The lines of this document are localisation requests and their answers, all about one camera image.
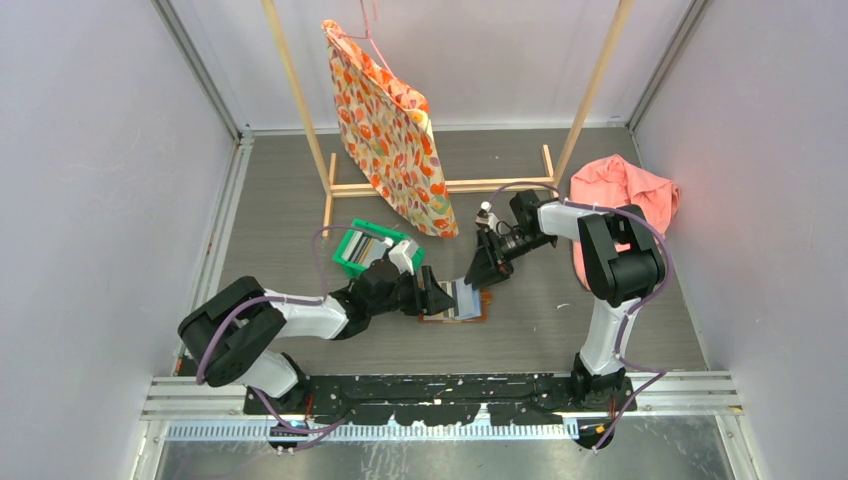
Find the floral cloth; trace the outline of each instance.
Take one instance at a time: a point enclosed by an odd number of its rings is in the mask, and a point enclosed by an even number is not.
[[[459,232],[430,127],[427,99],[375,64],[332,20],[324,21],[345,149],[371,185],[418,230]]]

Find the green plastic bin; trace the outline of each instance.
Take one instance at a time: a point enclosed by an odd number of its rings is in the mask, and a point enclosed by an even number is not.
[[[369,232],[374,232],[380,236],[391,238],[395,241],[395,243],[409,238],[409,235],[405,233],[396,232],[394,230],[389,230],[386,227],[381,227],[379,225],[375,225],[371,222],[366,222],[365,220],[361,220],[359,218],[354,218],[351,225],[354,227],[364,228]],[[344,238],[342,238],[342,243],[339,245],[339,248],[336,249],[336,253],[333,254],[333,261],[342,266],[342,270],[345,271],[348,277],[357,278],[362,272],[365,271],[367,267],[360,265],[358,263],[348,262],[344,258],[342,258],[342,254],[347,248],[348,243],[350,243],[353,238],[353,232],[355,230],[348,230],[345,233]],[[424,249],[418,247],[418,250],[415,252],[415,255],[412,256],[412,266],[415,270],[418,270],[421,267],[421,263],[424,262]]]

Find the pink cable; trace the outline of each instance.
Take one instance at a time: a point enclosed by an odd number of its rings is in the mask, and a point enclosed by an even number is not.
[[[383,58],[383,54],[380,53],[380,49],[377,48],[377,44],[374,43],[374,39],[371,37],[371,23],[368,21],[368,13],[365,11],[365,0],[359,0],[359,6],[362,8],[362,21],[365,23],[365,36],[360,37],[358,35],[347,34],[344,34],[343,36],[347,38],[356,38],[359,40],[368,40],[369,42],[371,42],[371,46],[374,47],[374,51],[377,52],[377,56],[383,63],[383,68],[385,68],[391,76],[395,76],[395,74],[392,72],[392,69],[389,68],[389,64],[386,62],[386,59]],[[371,7],[374,10],[374,20],[377,20],[377,0],[371,0]]]

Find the crumpled towel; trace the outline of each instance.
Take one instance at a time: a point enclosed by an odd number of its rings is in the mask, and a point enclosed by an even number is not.
[[[680,188],[667,178],[631,165],[620,155],[613,155],[587,164],[571,177],[570,199],[603,207],[639,205],[648,223],[665,235],[680,206]],[[627,246],[616,245],[616,248],[621,251]],[[573,251],[577,278],[588,289],[580,242],[574,242]]]

